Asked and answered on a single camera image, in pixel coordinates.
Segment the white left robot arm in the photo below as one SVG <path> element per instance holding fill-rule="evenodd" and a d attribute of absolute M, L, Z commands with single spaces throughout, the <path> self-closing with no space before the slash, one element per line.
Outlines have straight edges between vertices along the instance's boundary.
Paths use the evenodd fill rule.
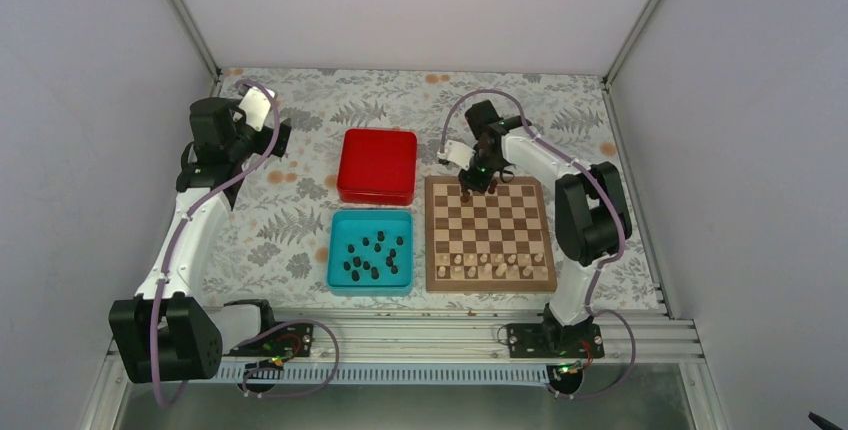
<path fill-rule="evenodd" d="M 267 304 L 230 303 L 207 313 L 200 290 L 213 248 L 235 207 L 247 160 L 281 157 L 291 125 L 273 113 L 273 92 L 209 97 L 190 107 L 192 141 L 181 155 L 174 215 L 162 248 L 130 299 L 112 304 L 108 321 L 134 383 L 209 379 L 240 343 L 270 352 L 278 327 Z"/>

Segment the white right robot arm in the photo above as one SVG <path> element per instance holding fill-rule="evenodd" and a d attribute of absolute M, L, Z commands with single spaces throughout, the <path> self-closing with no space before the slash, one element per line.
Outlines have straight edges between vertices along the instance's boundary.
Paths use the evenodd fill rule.
<path fill-rule="evenodd" d="M 601 269 L 620 258 L 632 234 L 622 178 L 610 162 L 587 166 L 543 139 L 522 114 L 504 118 L 484 100 L 464 114 L 475 139 L 468 147 L 447 142 L 443 154 L 460 167 L 464 194 L 485 193 L 510 167 L 546 185 L 554 197 L 554 236 L 578 270 L 561 279 L 542 313 L 537 335 L 544 349 L 565 357 L 590 342 L 592 293 Z"/>

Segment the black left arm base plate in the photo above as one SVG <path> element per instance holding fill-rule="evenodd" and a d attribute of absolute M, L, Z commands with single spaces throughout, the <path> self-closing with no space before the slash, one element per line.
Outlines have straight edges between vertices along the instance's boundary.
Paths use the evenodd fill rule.
<path fill-rule="evenodd" d="M 239 346 L 227 353 L 231 357 L 264 359 L 306 358 L 311 353 L 314 326 L 308 323 L 290 324 L 253 343 Z"/>

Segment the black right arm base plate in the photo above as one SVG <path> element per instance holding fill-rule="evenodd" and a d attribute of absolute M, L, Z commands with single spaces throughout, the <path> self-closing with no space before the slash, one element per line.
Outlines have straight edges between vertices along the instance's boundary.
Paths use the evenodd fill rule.
<path fill-rule="evenodd" d="M 506 344 L 513 359 L 603 358 L 600 327 L 592 319 L 570 326 L 556 322 L 511 323 L 505 326 Z"/>

